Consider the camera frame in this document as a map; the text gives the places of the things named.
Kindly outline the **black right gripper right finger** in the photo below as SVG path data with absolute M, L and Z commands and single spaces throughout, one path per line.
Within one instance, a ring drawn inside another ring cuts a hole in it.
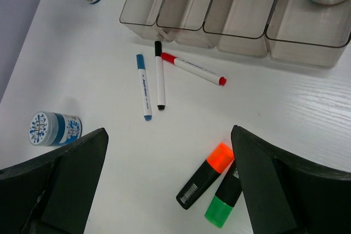
M 254 233 L 350 233 L 350 173 L 233 126 L 231 143 Z

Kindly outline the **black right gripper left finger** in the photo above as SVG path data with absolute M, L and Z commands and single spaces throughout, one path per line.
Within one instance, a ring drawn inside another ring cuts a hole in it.
M 107 152 L 99 128 L 1 170 L 1 233 L 84 233 Z

